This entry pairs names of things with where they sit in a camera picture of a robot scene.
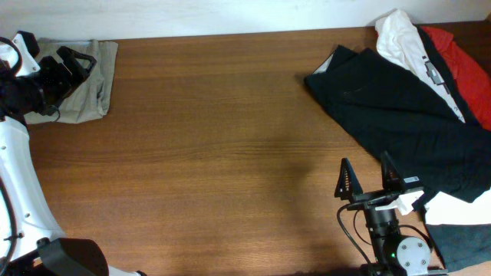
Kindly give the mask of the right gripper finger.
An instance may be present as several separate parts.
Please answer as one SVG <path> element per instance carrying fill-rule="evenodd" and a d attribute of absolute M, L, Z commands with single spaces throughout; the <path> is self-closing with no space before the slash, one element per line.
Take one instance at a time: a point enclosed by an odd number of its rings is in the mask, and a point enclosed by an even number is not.
<path fill-rule="evenodd" d="M 386 190 L 399 191 L 402 190 L 401 177 L 394 161 L 387 151 L 381 154 L 381 175 L 382 186 Z"/>
<path fill-rule="evenodd" d="M 348 158 L 341 160 L 338 182 L 334 191 L 334 197 L 341 200 L 355 200 L 363 194 L 361 184 L 354 173 Z"/>

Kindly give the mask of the khaki green shorts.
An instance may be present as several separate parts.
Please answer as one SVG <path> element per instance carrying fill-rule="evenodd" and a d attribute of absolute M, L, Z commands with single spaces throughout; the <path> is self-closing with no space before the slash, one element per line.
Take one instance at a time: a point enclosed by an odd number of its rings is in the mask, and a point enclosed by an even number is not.
<path fill-rule="evenodd" d="M 51 116 L 31 112 L 25 116 L 27 123 L 32 125 L 56 121 L 76 124 L 99 120 L 106 116 L 110 109 L 118 43 L 97 40 L 58 41 L 42 38 L 38 44 L 41 52 L 35 58 L 36 61 L 47 56 L 52 56 L 59 61 L 61 58 L 56 50 L 61 46 L 66 46 L 82 54 L 90 55 L 97 60 L 97 63 L 89 78 L 62 102 L 58 112 Z"/>

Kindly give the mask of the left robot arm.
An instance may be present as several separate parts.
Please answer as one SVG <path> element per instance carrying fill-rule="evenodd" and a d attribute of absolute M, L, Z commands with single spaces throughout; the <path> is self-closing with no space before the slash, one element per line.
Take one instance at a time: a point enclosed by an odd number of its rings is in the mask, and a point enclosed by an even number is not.
<path fill-rule="evenodd" d="M 107 263 L 95 241 L 69 238 L 54 218 L 31 159 L 29 113 L 59 107 L 90 76 L 97 61 L 65 46 L 36 61 L 35 36 L 1 39 L 1 273 L 100 275 L 126 273 Z"/>

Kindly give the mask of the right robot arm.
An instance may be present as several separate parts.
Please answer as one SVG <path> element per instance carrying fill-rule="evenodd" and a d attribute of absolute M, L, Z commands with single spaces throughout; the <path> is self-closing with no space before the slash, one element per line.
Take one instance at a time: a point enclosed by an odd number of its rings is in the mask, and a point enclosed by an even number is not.
<path fill-rule="evenodd" d="M 343 233 L 360 252 L 365 263 L 362 275 L 447 275 L 445 268 L 431 267 L 435 250 L 430 237 L 412 225 L 400 224 L 397 213 L 413 212 L 413 204 L 423 196 L 423 184 L 417 176 L 404 177 L 394 160 L 384 152 L 381 156 L 383 188 L 364 192 L 347 158 L 341 160 L 334 197 L 346 201 L 337 210 L 336 219 Z M 362 212 L 375 260 L 371 261 L 346 229 L 341 213 Z"/>

